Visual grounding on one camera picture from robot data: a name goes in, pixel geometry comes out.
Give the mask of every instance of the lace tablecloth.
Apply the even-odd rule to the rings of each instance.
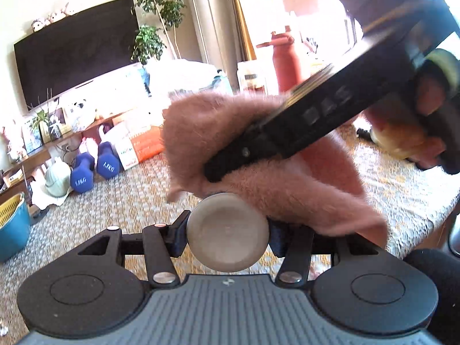
[[[388,250],[403,257],[442,225],[457,202],[459,176],[441,169],[418,171],[411,164],[393,160],[375,147],[358,141],[353,128],[340,130],[363,177],[372,205],[386,215],[390,228]],[[24,250],[0,265],[0,320],[9,332],[0,345],[17,342],[27,333],[16,305],[20,284],[36,270],[81,244],[109,225],[124,233],[140,232],[154,223],[171,223],[198,199],[189,195],[178,203],[166,203],[168,175],[163,155],[125,171],[109,181],[99,181],[82,195],[72,194],[60,207],[52,207],[36,224]],[[328,256],[314,256],[310,277],[315,278],[329,262]],[[186,248],[174,260],[179,275],[216,273],[201,265]],[[281,260],[270,249],[243,274],[276,274]],[[140,256],[127,256],[126,268],[145,279]]]

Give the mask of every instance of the television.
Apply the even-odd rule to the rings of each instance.
[[[139,29],[133,0],[114,0],[68,16],[14,45],[26,104],[35,108],[131,63]]]

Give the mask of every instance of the dumbbell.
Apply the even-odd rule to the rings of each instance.
[[[110,179],[120,173],[120,161],[114,154],[112,144],[109,141],[99,144],[96,172],[104,179]]]
[[[75,158],[75,167],[70,173],[70,186],[78,193],[84,193],[93,188],[94,157],[88,152],[81,153]]]

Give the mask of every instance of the yellow basket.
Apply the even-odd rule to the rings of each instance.
[[[24,201],[24,193],[18,193],[0,205],[0,228],[6,225]]]

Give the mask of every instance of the pink fluffy cloth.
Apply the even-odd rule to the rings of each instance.
[[[335,132],[287,160],[261,160],[219,183],[205,178],[203,166],[211,157],[283,101],[281,96],[213,93],[172,99],[162,128],[171,179],[167,199],[176,201],[183,191],[200,198],[231,192],[272,219],[301,223],[327,236],[358,232],[384,247],[386,220],[367,203],[359,174]]]

